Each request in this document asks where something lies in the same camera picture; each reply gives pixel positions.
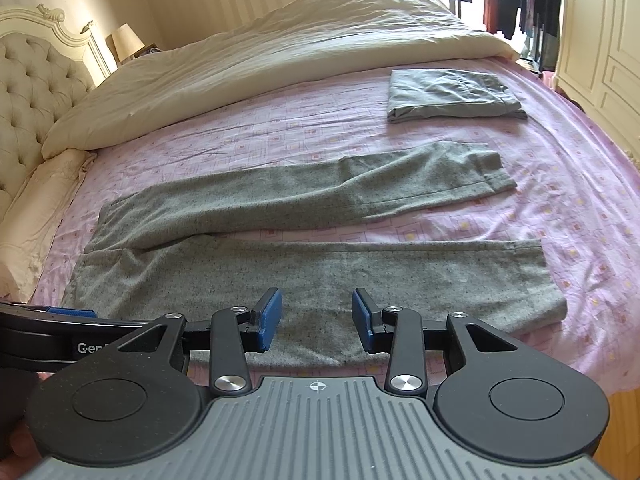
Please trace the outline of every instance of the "blue strap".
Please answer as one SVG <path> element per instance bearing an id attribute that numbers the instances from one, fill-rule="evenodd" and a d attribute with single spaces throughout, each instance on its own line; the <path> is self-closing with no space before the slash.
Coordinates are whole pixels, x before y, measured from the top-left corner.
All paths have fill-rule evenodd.
<path id="1" fill-rule="evenodd" d="M 50 306 L 47 309 L 49 314 L 64 314 L 65 316 L 98 317 L 93 310 L 83 310 L 81 308 L 62 308 L 60 306 Z"/>

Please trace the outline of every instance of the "black circular housing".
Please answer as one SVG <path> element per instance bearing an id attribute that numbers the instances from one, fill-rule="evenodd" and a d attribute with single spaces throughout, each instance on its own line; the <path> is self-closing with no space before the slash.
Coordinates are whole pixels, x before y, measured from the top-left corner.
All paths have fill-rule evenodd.
<path id="1" fill-rule="evenodd" d="M 26 413 L 43 456 L 115 466 L 175 445 L 201 409 L 198 389 L 168 358 L 106 347 L 44 381 Z"/>
<path id="2" fill-rule="evenodd" d="M 461 443 L 515 463 L 594 453 L 609 420 L 596 383 L 533 349 L 467 357 L 439 386 L 433 404 Z"/>

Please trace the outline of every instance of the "gray ribbed plate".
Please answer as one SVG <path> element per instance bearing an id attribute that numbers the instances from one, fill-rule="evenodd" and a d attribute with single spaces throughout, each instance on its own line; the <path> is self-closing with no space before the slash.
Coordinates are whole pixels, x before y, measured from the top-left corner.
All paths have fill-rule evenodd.
<path id="1" fill-rule="evenodd" d="M 147 462 L 91 469 L 45 460 L 29 480 L 600 480 L 588 457 L 540 468 L 480 458 L 443 434 L 420 400 L 373 378 L 265 378 L 214 402 L 183 443 Z"/>

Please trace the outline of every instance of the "wardrobe door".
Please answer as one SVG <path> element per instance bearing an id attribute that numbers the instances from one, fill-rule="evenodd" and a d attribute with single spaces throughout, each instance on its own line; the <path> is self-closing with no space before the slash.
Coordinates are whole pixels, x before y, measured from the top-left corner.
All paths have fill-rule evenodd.
<path id="1" fill-rule="evenodd" d="M 559 77 L 596 106 L 602 99 L 613 10 L 614 0 L 564 0 Z"/>
<path id="2" fill-rule="evenodd" d="M 640 0 L 616 0 L 610 55 L 640 77 Z"/>

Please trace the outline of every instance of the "blue gripper pad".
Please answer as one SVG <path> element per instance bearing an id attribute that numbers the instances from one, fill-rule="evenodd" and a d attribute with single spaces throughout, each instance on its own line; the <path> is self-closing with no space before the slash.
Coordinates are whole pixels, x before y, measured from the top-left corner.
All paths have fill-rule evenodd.
<path id="1" fill-rule="evenodd" d="M 371 313 L 355 290 L 351 295 L 351 319 L 353 319 L 353 324 L 358 331 L 362 347 L 369 352 L 373 348 Z"/>
<path id="2" fill-rule="evenodd" d="M 81 308 L 62 308 L 60 306 L 50 306 L 47 309 L 49 314 L 63 314 L 65 316 L 78 317 L 98 317 L 93 310 L 83 310 Z"/>
<path id="3" fill-rule="evenodd" d="M 258 346 L 265 352 L 271 346 L 271 341 L 276 333 L 278 323 L 282 317 L 282 293 L 278 290 L 271 297 L 267 306 L 260 313 L 258 324 Z"/>

